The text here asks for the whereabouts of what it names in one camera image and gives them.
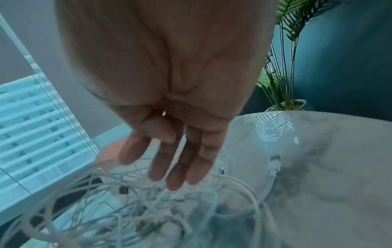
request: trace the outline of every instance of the window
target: window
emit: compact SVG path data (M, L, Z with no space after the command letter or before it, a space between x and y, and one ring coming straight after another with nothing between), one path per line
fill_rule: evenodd
M98 149L1 15L0 25L35 72L0 85L0 213L4 213L93 162ZM9 218L19 214L13 212Z

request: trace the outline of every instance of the gray wall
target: gray wall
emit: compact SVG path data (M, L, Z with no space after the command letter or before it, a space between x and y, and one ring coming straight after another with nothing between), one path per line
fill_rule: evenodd
M0 0L0 13L90 138L122 123L76 82L60 42L53 0ZM0 32L0 83L31 75L27 67L13 43Z
M274 43L278 45L278 33ZM351 0L306 25L295 96L317 111L392 121L392 1ZM243 114L269 106L256 89Z

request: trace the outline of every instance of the palm plant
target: palm plant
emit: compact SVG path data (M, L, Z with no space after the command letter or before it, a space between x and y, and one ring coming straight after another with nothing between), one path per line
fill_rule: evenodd
M281 62L278 61L275 46L271 43L266 64L257 82L274 106L273 110L295 110L302 105L294 99L294 66L299 35L312 18L340 3L333 0L279 0L276 25L279 27ZM285 34L291 45L288 63Z

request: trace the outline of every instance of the marble tabletop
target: marble tabletop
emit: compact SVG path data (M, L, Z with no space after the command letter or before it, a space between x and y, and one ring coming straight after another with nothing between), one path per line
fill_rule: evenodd
M225 143L230 174L261 189L255 172L263 177L270 157L281 156L267 204L283 247L392 247L391 130L390 122L322 112L241 116Z

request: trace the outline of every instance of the finger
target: finger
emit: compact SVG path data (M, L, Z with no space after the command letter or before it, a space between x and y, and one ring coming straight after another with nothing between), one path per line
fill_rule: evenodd
M161 142L158 152L156 153L154 160L151 163L150 172L148 177L151 181L160 181L165 176L170 164L173 161L174 155L178 149L178 145L184 135L184 123L175 118L166 115L166 118L170 121L174 131L176 132L176 141L173 144Z
M217 117L189 104L168 99L162 100L156 105L156 108L166 111L168 115L186 124L191 124L195 128L209 132L224 130L231 121L230 118Z
M190 185L200 182L214 165L225 141L227 129L219 132L204 132L199 152L192 161L186 175Z
M170 122L150 105L111 106L111 108L137 133L156 138L165 143L174 143L176 133Z
M197 156L201 145L202 132L196 128L186 127L187 142L182 150L177 164L166 179L166 187L175 191L185 182L187 171L193 159Z
M138 160L147 150L150 142L150 138L132 132L118 154L119 163L128 165Z

